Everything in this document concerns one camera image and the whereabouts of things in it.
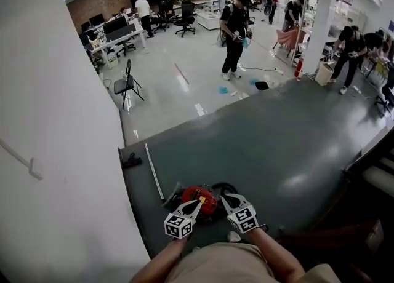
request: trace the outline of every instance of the red fire extinguisher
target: red fire extinguisher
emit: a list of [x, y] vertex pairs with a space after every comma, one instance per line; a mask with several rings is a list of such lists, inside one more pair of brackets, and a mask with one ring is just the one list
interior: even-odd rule
[[300, 72], [302, 72], [302, 59], [298, 61], [297, 69], [294, 72], [294, 76], [297, 78], [297, 81], [301, 81]]

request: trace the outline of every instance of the pole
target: pole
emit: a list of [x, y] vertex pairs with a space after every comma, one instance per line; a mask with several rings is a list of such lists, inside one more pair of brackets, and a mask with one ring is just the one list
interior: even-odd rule
[[145, 144], [145, 149], [147, 151], [149, 165], [150, 165], [150, 169], [152, 170], [153, 178], [155, 179], [156, 186], [158, 187], [158, 191], [159, 191], [159, 194], [160, 194], [160, 199], [164, 202], [164, 196], [163, 196], [163, 193], [161, 192], [160, 184], [159, 184], [158, 178], [156, 176], [155, 167], [153, 166], [152, 160], [151, 160], [150, 155], [149, 155], [149, 150], [148, 150], [148, 145], [147, 144]]

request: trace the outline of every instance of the backpack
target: backpack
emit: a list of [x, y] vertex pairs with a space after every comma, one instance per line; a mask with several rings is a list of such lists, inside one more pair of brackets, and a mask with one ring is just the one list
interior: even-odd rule
[[[233, 6], [232, 3], [229, 4], [229, 5], [227, 5], [227, 6], [230, 8], [230, 16], [229, 16], [229, 18], [228, 18], [226, 24], [228, 23], [228, 21], [230, 20], [231, 16], [233, 15], [233, 12], [234, 12], [234, 6]], [[220, 30], [220, 33], [219, 33], [219, 35], [217, 36], [216, 45], [217, 45], [219, 48], [224, 48], [224, 47], [227, 46], [227, 45], [226, 45], [226, 32], [224, 32], [223, 30]]]

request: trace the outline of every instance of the black pants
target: black pants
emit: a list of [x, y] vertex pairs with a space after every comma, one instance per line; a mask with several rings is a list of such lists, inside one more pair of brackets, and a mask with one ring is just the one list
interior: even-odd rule
[[268, 17], [268, 20], [270, 21], [271, 24], [272, 24], [273, 18], [275, 16], [275, 12], [276, 12], [276, 4], [272, 5], [272, 12], [271, 12], [270, 16]]
[[152, 28], [150, 26], [150, 17], [149, 17], [149, 15], [144, 16], [144, 17], [141, 18], [141, 25], [142, 25], [142, 28], [148, 32], [148, 36], [152, 37], [153, 33], [152, 33]]
[[231, 69], [231, 72], [236, 71], [236, 66], [238, 64], [239, 58], [241, 58], [242, 50], [244, 47], [242, 46], [242, 42], [234, 41], [233, 38], [227, 36], [227, 58], [224, 61], [222, 72], [227, 74], [228, 70]]
[[346, 77], [346, 81], [345, 81], [345, 86], [346, 87], [349, 87], [350, 84], [353, 81], [353, 77], [354, 77], [354, 75], [356, 73], [357, 65], [358, 65], [358, 62], [359, 62], [358, 58], [350, 58], [348, 56], [347, 52], [342, 52], [342, 54], [339, 57], [339, 60], [338, 60], [337, 64], [335, 65], [334, 74], [332, 75], [332, 78], [336, 79], [339, 76], [340, 72], [342, 71], [342, 68], [344, 67], [344, 64], [346, 62], [348, 62], [348, 61], [349, 61], [349, 72], [347, 73], [347, 77]]

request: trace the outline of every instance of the black object on floor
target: black object on floor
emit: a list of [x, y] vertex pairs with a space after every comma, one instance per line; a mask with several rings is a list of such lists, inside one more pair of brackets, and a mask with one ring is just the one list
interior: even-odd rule
[[129, 159], [123, 163], [123, 168], [131, 168], [140, 164], [142, 164], [141, 158], [135, 158], [135, 153], [133, 152], [130, 154]]
[[267, 82], [256, 82], [256, 87], [258, 90], [267, 90], [269, 89], [269, 86], [267, 84]]

